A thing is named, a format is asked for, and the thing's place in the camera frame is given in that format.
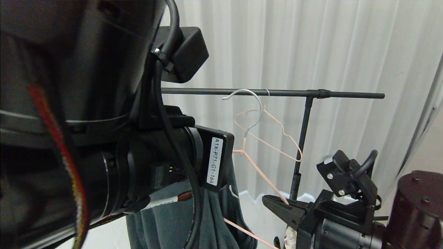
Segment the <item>vertical pole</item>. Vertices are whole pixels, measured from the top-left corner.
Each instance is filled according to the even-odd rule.
[[[312,107],[312,101],[314,100],[314,97],[306,97],[306,103],[305,103],[305,112],[303,115],[303,122],[302,122],[302,131],[300,133],[300,140],[299,140],[299,147],[301,152],[303,152],[304,142],[306,139],[306,132],[307,132],[307,125],[309,123],[309,116],[311,114],[311,107]],[[301,154],[300,151],[297,152],[297,160],[300,160]],[[294,175],[292,177],[292,185],[291,185],[291,192],[289,194],[289,198],[291,200],[296,200],[297,195],[299,193],[299,186],[300,186],[300,179],[301,174],[300,171],[300,162],[295,162],[295,168],[294,168]]]

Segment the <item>bolt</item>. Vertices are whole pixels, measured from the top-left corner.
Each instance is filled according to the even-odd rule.
[[[421,199],[421,201],[426,203],[426,204],[431,203],[431,200],[428,197],[425,197],[425,198]]]

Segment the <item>cable clamp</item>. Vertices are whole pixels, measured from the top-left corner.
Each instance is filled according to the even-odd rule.
[[[169,59],[167,58],[166,54],[163,53],[159,48],[152,47],[151,53],[153,53],[159,61],[162,62],[163,66],[167,66],[169,64]]]

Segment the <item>curtain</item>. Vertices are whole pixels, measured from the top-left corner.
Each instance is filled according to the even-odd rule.
[[[165,87],[328,89],[385,93],[383,100],[314,100],[301,163],[299,195],[328,188],[320,159],[341,149],[362,163],[379,151],[373,179],[383,197],[397,176],[420,121],[443,52],[440,1],[177,1],[181,26],[200,27],[210,57],[186,84]],[[168,13],[162,25],[169,25]],[[164,95],[199,125],[226,130],[241,147],[238,112],[257,109],[250,96]],[[298,141],[302,97],[260,97]],[[249,126],[257,113],[238,118]],[[283,152],[296,147],[263,117],[252,133]],[[278,189],[289,192],[294,162],[248,138],[246,149]],[[233,155],[239,191],[272,194],[240,155]]]

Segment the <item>beige wall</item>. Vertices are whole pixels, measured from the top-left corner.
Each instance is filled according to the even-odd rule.
[[[392,203],[397,191],[397,182],[401,176],[413,170],[424,170],[443,173],[443,104],[430,122],[405,167],[389,189],[382,208],[376,215],[390,215]]]

